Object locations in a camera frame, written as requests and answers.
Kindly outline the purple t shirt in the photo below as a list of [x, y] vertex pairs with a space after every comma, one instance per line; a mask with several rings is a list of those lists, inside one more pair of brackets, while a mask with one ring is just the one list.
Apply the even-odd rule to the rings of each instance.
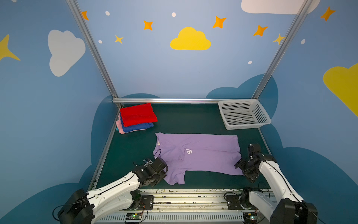
[[243, 175], [235, 168], [241, 159], [236, 135], [156, 133], [155, 157], [168, 166], [164, 180], [169, 185], [185, 184], [187, 171], [208, 171]]

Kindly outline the white plastic laundry basket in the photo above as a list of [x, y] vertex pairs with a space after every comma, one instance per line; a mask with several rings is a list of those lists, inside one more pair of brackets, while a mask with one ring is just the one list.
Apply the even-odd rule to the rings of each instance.
[[253, 129], [271, 124], [262, 104], [256, 99], [235, 99], [218, 102], [227, 130]]

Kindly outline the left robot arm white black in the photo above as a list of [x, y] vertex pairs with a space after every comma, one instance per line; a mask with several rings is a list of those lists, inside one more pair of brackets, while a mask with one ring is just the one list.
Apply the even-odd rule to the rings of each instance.
[[167, 171], [167, 164], [158, 157], [101, 188], [77, 190], [53, 217], [61, 224], [94, 224], [116, 211], [142, 208], [145, 205], [139, 189], [157, 185]]

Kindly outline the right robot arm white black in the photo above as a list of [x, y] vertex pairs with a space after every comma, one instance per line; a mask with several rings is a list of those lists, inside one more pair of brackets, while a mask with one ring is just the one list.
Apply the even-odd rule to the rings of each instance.
[[244, 189], [239, 197], [242, 208], [255, 207], [271, 224], [317, 223], [317, 208], [294, 190], [272, 155], [251, 153], [248, 159], [241, 158], [235, 168], [240, 168], [252, 183], [263, 175], [277, 201], [273, 202], [258, 190]]

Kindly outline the left controller circuit board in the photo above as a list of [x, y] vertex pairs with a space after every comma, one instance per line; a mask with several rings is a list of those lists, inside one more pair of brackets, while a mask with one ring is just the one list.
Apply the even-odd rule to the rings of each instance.
[[125, 216], [126, 223], [138, 223], [142, 220], [142, 213], [127, 213]]

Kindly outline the controller circuit board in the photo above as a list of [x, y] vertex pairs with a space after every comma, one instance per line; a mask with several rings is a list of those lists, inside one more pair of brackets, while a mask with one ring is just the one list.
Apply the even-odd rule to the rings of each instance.
[[243, 213], [244, 224], [256, 224], [258, 222], [258, 215], [256, 213]]
[[142, 220], [142, 213], [127, 213], [125, 216], [126, 223], [138, 223]]

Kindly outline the right controller circuit board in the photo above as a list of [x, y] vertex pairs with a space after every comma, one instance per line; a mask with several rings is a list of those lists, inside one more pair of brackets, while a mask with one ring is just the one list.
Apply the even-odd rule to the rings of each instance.
[[256, 224], [258, 222], [258, 215], [256, 213], [243, 213], [244, 224]]

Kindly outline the folded red t shirt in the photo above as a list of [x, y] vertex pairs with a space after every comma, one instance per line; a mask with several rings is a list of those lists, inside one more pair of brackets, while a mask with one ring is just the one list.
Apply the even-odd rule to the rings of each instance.
[[121, 108], [120, 116], [125, 127], [158, 121], [150, 103]]

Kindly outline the folded pink t shirt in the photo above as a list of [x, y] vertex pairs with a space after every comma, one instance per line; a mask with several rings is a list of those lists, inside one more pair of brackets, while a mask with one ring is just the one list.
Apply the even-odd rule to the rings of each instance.
[[120, 134], [125, 134], [125, 132], [123, 131], [123, 127], [122, 127], [122, 122], [121, 122], [121, 118], [119, 117], [118, 120], [116, 121], [116, 126], [117, 126], [117, 130]]

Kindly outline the rear horizontal aluminium bar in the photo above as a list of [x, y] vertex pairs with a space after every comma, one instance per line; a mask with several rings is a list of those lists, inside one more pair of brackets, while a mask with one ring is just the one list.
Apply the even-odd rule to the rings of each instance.
[[161, 99], [161, 98], [113, 98], [113, 103], [117, 104], [218, 104], [221, 101], [252, 101], [257, 99]]

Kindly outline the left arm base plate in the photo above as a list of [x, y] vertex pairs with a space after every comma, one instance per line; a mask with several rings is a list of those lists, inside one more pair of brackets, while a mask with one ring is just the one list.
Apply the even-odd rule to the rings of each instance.
[[154, 205], [153, 201], [154, 201], [154, 196], [140, 196], [139, 198], [133, 200], [130, 209], [152, 211]]

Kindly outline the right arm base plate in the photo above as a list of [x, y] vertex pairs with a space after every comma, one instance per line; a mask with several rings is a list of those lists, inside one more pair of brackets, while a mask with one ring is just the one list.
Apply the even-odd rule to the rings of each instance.
[[229, 210], [251, 210], [253, 207], [250, 203], [242, 200], [241, 195], [226, 195], [224, 199]]

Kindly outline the right slanted aluminium post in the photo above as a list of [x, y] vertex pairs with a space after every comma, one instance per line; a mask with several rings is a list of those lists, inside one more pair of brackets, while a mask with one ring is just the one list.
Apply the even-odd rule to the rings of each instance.
[[274, 71], [278, 67], [281, 59], [283, 58], [286, 50], [289, 48], [291, 42], [293, 41], [296, 33], [299, 31], [300, 27], [302, 26], [304, 20], [306, 19], [307, 15], [309, 14], [309, 9], [313, 4], [313, 0], [305, 0], [303, 1], [300, 9], [298, 10], [292, 24], [290, 25], [286, 37], [283, 39], [283, 42], [280, 44], [273, 60], [271, 61], [268, 69], [266, 70], [263, 78], [261, 79], [258, 87], [256, 88], [254, 94], [252, 95], [253, 99], [258, 99], [262, 94], [265, 86], [267, 85], [268, 81], [272, 77]]

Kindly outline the slanted aluminium post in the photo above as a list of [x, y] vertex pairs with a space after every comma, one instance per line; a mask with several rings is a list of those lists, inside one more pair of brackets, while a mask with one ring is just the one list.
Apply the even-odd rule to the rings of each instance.
[[112, 102], [117, 106], [117, 108], [119, 108], [119, 109], [122, 108], [121, 103], [114, 102], [114, 99], [118, 98], [117, 91], [116, 91], [115, 86], [111, 80], [111, 77], [104, 65], [104, 62], [99, 54], [98, 48], [96, 47], [96, 44], [93, 40], [93, 37], [90, 33], [90, 30], [86, 24], [86, 21], [82, 15], [82, 12], [80, 10], [80, 7], [79, 7], [77, 1], [66, 0], [66, 2], [69, 6], [69, 9], [71, 10], [71, 12], [73, 14], [73, 17], [74, 17], [82, 35], [84, 36], [85, 42], [87, 43], [88, 48], [97, 64], [98, 68], [99, 68], [99, 71], [107, 85], [107, 88], [108, 88], [110, 94], [112, 95]]
[[268, 69], [266, 70], [263, 78], [261, 79], [258, 87], [256, 88], [254, 94], [252, 95], [253, 99], [258, 99], [262, 94], [265, 86], [267, 85], [268, 81], [272, 77], [274, 71], [278, 67], [281, 59], [283, 58], [286, 50], [289, 48], [291, 42], [293, 41], [296, 33], [299, 31], [300, 27], [302, 26], [304, 20], [306, 19], [307, 15], [309, 14], [309, 9], [313, 4], [313, 0], [305, 0], [303, 1], [300, 9], [298, 10], [292, 24], [290, 25], [286, 37], [283, 39], [283, 42], [280, 44], [273, 60], [271, 61]]

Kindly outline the left slanted aluminium post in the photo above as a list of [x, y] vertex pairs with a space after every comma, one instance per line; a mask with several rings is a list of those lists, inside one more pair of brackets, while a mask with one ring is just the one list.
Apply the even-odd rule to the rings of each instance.
[[79, 7], [77, 1], [66, 0], [66, 2], [69, 6], [69, 9], [71, 10], [71, 12], [73, 14], [73, 17], [74, 17], [82, 35], [84, 36], [85, 42], [87, 43], [88, 48], [97, 64], [98, 68], [99, 68], [99, 71], [107, 85], [107, 88], [108, 88], [110, 94], [112, 95], [112, 102], [117, 106], [117, 108], [119, 108], [119, 109], [122, 108], [121, 103], [114, 102], [114, 99], [118, 98], [117, 91], [116, 91], [115, 86], [111, 80], [111, 77], [104, 65], [104, 62], [99, 54], [98, 48], [96, 47], [96, 44], [93, 40], [93, 37], [90, 33], [90, 30], [86, 24], [86, 21], [82, 15], [82, 12], [80, 10], [80, 7]]

